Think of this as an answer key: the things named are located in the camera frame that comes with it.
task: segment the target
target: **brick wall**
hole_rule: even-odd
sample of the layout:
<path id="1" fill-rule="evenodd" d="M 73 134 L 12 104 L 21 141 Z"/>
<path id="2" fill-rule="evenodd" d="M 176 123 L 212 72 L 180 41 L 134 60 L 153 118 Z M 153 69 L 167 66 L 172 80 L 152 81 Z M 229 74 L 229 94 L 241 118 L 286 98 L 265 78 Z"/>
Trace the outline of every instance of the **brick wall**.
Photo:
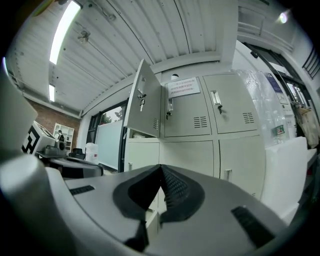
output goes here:
<path id="1" fill-rule="evenodd" d="M 38 104 L 32 100 L 27 100 L 38 113 L 38 116 L 36 117 L 35 121 L 38 122 L 40 125 L 44 126 L 50 133 L 54 133 L 56 123 L 61 124 L 63 126 L 68 126 L 70 128 L 74 128 L 72 148 L 76 147 L 80 119 L 55 111 L 52 108 Z"/>

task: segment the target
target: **fluorescent light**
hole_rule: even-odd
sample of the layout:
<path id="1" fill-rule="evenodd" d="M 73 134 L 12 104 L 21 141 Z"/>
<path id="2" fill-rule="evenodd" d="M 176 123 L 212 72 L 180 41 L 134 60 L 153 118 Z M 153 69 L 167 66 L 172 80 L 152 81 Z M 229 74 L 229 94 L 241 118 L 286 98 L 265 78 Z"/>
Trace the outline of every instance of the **fluorescent light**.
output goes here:
<path id="1" fill-rule="evenodd" d="M 7 70 L 7 65 L 6 65 L 6 57 L 2 58 L 2 65 L 3 65 L 3 69 L 4 69 L 5 73 L 6 73 L 6 75 L 9 76 L 8 70 Z"/>
<path id="2" fill-rule="evenodd" d="M 283 12 L 283 13 L 280 14 L 279 20 L 281 21 L 281 23 L 286 23 L 286 22 L 287 22 L 288 17 L 287 17 L 287 15 L 286 15 L 285 12 Z"/>
<path id="3" fill-rule="evenodd" d="M 59 25 L 56 29 L 56 32 L 53 38 L 51 52 L 50 52 L 50 59 L 49 59 L 50 62 L 52 62 L 55 65 L 57 64 L 60 48 L 64 41 L 68 28 L 79 10 L 80 10 L 80 6 L 74 1 L 71 1 L 68 7 L 65 9 L 65 12 L 59 22 Z"/>
<path id="4" fill-rule="evenodd" d="M 55 101 L 55 89 L 56 88 L 52 84 L 49 84 L 49 98 L 52 102 Z"/>

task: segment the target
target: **open locker door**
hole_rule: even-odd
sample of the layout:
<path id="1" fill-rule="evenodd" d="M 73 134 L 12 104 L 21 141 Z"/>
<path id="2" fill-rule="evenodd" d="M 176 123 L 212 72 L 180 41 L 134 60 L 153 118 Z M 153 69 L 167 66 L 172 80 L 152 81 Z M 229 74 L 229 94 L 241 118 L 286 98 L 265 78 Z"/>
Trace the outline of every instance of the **open locker door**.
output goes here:
<path id="1" fill-rule="evenodd" d="M 143 59 L 134 78 L 123 126 L 159 137 L 160 104 L 161 85 Z"/>

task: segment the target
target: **whiteboard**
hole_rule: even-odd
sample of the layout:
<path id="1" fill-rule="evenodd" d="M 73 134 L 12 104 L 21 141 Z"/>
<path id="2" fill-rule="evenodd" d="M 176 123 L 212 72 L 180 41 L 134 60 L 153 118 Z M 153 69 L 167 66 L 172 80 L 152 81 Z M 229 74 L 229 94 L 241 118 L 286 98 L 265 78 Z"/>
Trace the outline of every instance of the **whiteboard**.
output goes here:
<path id="1" fill-rule="evenodd" d="M 118 170 L 122 120 L 98 126 L 95 143 L 98 145 L 100 164 Z"/>

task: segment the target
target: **tree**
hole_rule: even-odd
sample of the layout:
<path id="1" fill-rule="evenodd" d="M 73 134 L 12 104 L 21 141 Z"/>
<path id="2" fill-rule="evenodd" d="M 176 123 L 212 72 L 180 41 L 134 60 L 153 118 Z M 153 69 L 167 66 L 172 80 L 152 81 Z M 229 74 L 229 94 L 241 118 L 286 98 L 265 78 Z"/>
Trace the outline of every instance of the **tree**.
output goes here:
<path id="1" fill-rule="evenodd" d="M 101 122 L 100 124 L 101 125 L 105 125 L 105 124 L 109 124 L 112 122 L 112 118 L 106 114 L 103 114 L 102 117 L 101 117 Z"/>
<path id="2" fill-rule="evenodd" d="M 122 120 L 124 118 L 125 108 L 121 106 L 121 109 L 118 112 L 114 112 L 114 114 L 116 115 L 117 118 L 119 118 L 117 121 Z"/>

